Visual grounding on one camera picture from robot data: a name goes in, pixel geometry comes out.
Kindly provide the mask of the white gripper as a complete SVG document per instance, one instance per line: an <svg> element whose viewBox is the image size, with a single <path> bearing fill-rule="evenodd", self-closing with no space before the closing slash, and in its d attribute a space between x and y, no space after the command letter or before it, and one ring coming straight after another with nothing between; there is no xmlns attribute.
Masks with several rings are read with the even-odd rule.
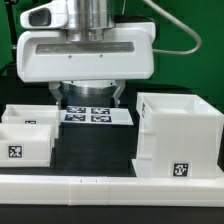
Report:
<svg viewBox="0 0 224 224"><path fill-rule="evenodd" d="M18 41L17 73L21 80L50 82L59 109L67 98L59 81L116 80L112 105L118 107L128 79L147 79L154 72L153 24L118 24L99 42L70 42L63 31L26 31Z"/></svg>

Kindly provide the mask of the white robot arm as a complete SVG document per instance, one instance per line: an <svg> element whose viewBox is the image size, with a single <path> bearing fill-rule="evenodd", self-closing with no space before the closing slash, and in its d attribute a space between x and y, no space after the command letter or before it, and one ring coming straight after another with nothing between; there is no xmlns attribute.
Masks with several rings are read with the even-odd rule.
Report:
<svg viewBox="0 0 224 224"><path fill-rule="evenodd" d="M129 79L154 72L153 21L114 18L110 0L52 0L23 12L17 74L27 83L47 82L57 100L61 84L109 87L119 98Z"/></svg>

